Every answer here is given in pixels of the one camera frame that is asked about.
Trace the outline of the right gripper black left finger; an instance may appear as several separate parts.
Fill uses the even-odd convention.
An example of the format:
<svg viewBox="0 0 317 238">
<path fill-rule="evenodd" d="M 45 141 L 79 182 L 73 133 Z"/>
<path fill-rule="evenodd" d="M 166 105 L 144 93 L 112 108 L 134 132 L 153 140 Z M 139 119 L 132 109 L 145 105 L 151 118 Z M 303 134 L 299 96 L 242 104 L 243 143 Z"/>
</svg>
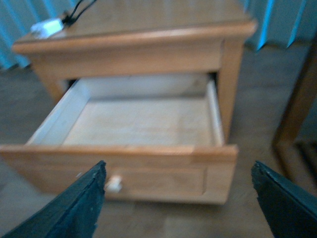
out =
<svg viewBox="0 0 317 238">
<path fill-rule="evenodd" d="M 4 238 L 91 238 L 105 200 L 106 163 L 101 160 Z"/>
</svg>

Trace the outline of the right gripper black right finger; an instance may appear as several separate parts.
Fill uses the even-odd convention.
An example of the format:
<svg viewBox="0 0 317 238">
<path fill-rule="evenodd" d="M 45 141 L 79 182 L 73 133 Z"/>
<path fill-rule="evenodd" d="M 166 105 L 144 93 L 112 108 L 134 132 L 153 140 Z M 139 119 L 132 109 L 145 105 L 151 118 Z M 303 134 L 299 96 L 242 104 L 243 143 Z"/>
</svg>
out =
<svg viewBox="0 0 317 238">
<path fill-rule="evenodd" d="M 275 238 L 315 238 L 317 198 L 260 161 L 251 169 L 257 200 Z"/>
</svg>

